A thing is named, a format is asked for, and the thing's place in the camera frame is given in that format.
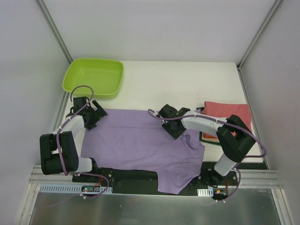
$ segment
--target green plastic tub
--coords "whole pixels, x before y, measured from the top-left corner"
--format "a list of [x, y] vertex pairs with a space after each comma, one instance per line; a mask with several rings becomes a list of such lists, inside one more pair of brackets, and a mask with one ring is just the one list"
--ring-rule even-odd
[[[124, 73], [123, 63], [115, 60], [77, 59], [65, 74], [62, 88], [71, 93], [79, 85], [88, 85], [94, 90], [94, 98], [111, 99], [117, 96]], [[88, 88], [78, 88], [76, 96], [91, 96]]]

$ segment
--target pink cloth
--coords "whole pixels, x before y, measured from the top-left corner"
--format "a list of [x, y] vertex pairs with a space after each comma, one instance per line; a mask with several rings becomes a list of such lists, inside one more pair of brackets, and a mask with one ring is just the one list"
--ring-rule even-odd
[[[237, 115], [251, 131], [251, 112], [247, 104], [223, 104], [216, 102], [204, 102], [202, 114], [215, 117], [229, 118], [231, 115]], [[203, 134], [205, 138], [216, 138], [209, 134]]]

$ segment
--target purple cable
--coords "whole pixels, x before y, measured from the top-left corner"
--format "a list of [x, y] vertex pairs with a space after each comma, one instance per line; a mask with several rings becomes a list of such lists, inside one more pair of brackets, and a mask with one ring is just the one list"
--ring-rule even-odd
[[[81, 110], [85, 109], [85, 107], [88, 106], [88, 104], [91, 102], [91, 100], [93, 99], [94, 97], [94, 90], [90, 87], [90, 86], [87, 86], [87, 85], [79, 85], [77, 87], [75, 87], [72, 92], [71, 92], [71, 95], [70, 95], [70, 100], [72, 102], [72, 95], [74, 93], [74, 91], [77, 89], [77, 88], [80, 88], [80, 87], [86, 87], [86, 88], [89, 88], [91, 91], [92, 91], [92, 95], [90, 97], [90, 99], [88, 100], [88, 102], [83, 106], [81, 107], [77, 112], [75, 112], [70, 119], [66, 120], [62, 125], [61, 125], [61, 128], [58, 129], [57, 131], [57, 134], [56, 134], [56, 143], [57, 143], [57, 149], [58, 149], [58, 153], [59, 153], [59, 156], [60, 156], [60, 162], [61, 162], [61, 166], [62, 166], [62, 170], [65, 174], [65, 176], [68, 176], [68, 172], [67, 172], [67, 169], [66, 169], [66, 165], [65, 165], [65, 162], [64, 162], [64, 159], [63, 159], [63, 156], [62, 156], [62, 152], [61, 152], [61, 148], [60, 148], [60, 138], [59, 138], [59, 135], [60, 135], [60, 132], [61, 130], [71, 121], [71, 119], [73, 119]], [[95, 196], [86, 196], [86, 198], [88, 199], [93, 199], [93, 198], [96, 198], [98, 197], [99, 195], [103, 194], [108, 188], [109, 188], [109, 180], [105, 177], [105, 176], [102, 176], [102, 175], [98, 175], [98, 174], [92, 174], [92, 173], [85, 173], [85, 172], [82, 172], [81, 174], [83, 175], [88, 175], [88, 176], [95, 176], [95, 177], [101, 177], [101, 178], [104, 178], [107, 182], [107, 187], [101, 191], [100, 193], [98, 193], [97, 195]], [[44, 208], [50, 208], [50, 207], [53, 207], [53, 206], [56, 206], [56, 205], [59, 205], [63, 202], [65, 202], [66, 200], [70, 199], [70, 198], [73, 198], [75, 196], [80, 196], [78, 194], [75, 194], [75, 195], [71, 195], [65, 199], [63, 199], [62, 201], [60, 202], [57, 202], [55, 204], [52, 204], [52, 205], [47, 205], [47, 206], [44, 206], [44, 205], [41, 205], [39, 202], [38, 202], [38, 205], [41, 206], [41, 207], [44, 207]]]
[[[189, 117], [199, 117], [199, 118], [208, 119], [208, 120], [211, 120], [211, 121], [214, 121], [214, 122], [217, 122], [217, 123], [221, 123], [221, 124], [227, 125], [229, 127], [233, 127], [233, 128], [239, 129], [242, 132], [244, 132], [247, 135], [249, 135], [251, 138], [253, 138], [261, 146], [261, 148], [263, 149], [263, 152], [264, 152], [260, 156], [245, 156], [245, 158], [262, 158], [262, 157], [265, 157], [268, 154], [267, 147], [257, 137], [255, 137], [251, 132], [247, 131], [246, 129], [244, 129], [242, 127], [239, 127], [239, 126], [236, 126], [234, 124], [230, 124], [230, 123], [227, 123], [227, 122], [224, 122], [224, 121], [221, 121], [221, 120], [217, 120], [217, 119], [205, 116], [205, 115], [198, 115], [198, 114], [197, 115], [186, 115], [186, 116], [183, 115], [183, 116], [179, 116], [179, 117], [175, 117], [175, 118], [160, 118], [160, 117], [157, 117], [154, 113], [155, 113], [154, 110], [148, 109], [148, 114], [150, 116], [152, 116], [153, 118], [159, 119], [159, 120], [180, 120], [180, 119], [189, 118]], [[240, 171], [238, 169], [236, 169], [236, 171], [239, 173], [238, 184], [237, 184], [236, 188], [234, 189], [234, 191], [226, 199], [228, 199], [229, 197], [231, 197], [236, 192], [236, 190], [239, 188], [239, 186], [240, 186], [241, 174], [240, 174]]]
[[56, 134], [56, 144], [57, 144], [57, 150], [58, 150], [58, 153], [59, 153], [59, 156], [60, 156], [60, 162], [61, 162], [61, 166], [62, 166], [62, 170], [65, 174], [65, 176], [68, 175], [67, 173], [67, 169], [66, 169], [66, 165], [65, 165], [65, 162], [64, 162], [64, 158], [62, 156], [62, 153], [61, 153], [61, 148], [60, 148], [60, 132], [61, 130], [71, 121], [71, 119], [73, 119], [81, 110], [85, 109], [85, 107], [88, 106], [88, 104], [91, 102], [91, 100], [93, 99], [94, 97], [94, 90], [90, 87], [90, 86], [87, 86], [87, 85], [79, 85], [77, 87], [75, 87], [73, 89], [73, 91], [71, 92], [71, 95], [70, 95], [70, 100], [72, 102], [72, 95], [74, 93], [74, 91], [77, 89], [77, 88], [81, 88], [81, 87], [85, 87], [85, 88], [89, 88], [91, 91], [92, 91], [92, 95], [90, 97], [90, 99], [88, 100], [88, 102], [83, 106], [81, 107], [77, 112], [75, 112], [70, 119], [66, 120], [62, 125], [61, 125], [61, 128], [58, 129], [57, 131], [57, 134]]

